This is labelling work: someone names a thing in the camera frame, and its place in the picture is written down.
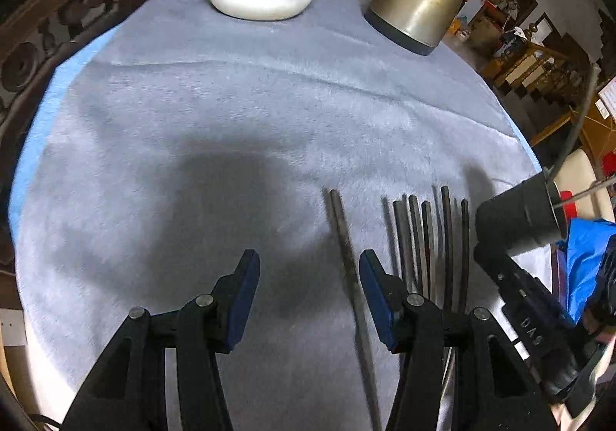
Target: beige chair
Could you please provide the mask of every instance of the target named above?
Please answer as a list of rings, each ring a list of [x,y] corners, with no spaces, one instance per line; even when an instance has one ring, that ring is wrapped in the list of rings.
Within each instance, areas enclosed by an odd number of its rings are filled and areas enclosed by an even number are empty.
[[[575,195],[590,188],[590,185],[596,180],[597,177],[588,156],[584,153],[584,150],[577,149],[567,157],[554,181],[559,191],[571,191]],[[612,201],[606,188],[599,189],[599,191],[576,201],[575,208],[577,216],[581,219],[589,221],[605,219],[612,223],[616,222]]]

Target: black cable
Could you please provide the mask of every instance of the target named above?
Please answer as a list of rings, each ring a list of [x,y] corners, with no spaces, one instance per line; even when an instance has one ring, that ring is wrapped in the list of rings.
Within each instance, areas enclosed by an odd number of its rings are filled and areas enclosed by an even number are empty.
[[[28,417],[34,423],[47,424],[48,426],[57,427],[57,429],[60,429],[60,426],[62,425],[54,421],[51,417],[43,416],[42,414],[28,414]]]

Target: carved wooden furniture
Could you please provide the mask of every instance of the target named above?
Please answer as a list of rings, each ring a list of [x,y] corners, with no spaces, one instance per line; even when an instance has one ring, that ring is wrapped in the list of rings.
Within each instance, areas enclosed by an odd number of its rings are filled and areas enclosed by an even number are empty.
[[[23,0],[0,11],[0,271],[14,265],[7,223],[13,174],[54,69],[146,1]]]

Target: table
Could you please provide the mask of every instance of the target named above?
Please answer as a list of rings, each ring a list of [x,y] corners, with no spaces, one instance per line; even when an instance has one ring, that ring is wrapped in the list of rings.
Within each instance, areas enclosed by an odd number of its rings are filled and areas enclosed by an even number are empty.
[[[219,357],[235,429],[367,430],[325,191],[341,191],[355,252],[390,272],[393,200],[437,203],[446,184],[474,213],[537,171],[529,151],[449,48],[405,51],[356,0],[276,23],[151,0],[59,68],[39,108],[10,205],[25,312],[74,389],[130,307],[176,309],[254,248],[244,339]],[[549,286],[546,249],[518,262]],[[478,267],[470,282],[469,308],[502,320]],[[385,423],[398,359],[369,328]]]

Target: gold kettle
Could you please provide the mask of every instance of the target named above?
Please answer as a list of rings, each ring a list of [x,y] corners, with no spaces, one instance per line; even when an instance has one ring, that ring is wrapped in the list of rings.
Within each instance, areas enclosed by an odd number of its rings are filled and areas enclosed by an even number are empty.
[[[372,0],[364,15],[382,35],[416,54],[440,43],[462,0]]]

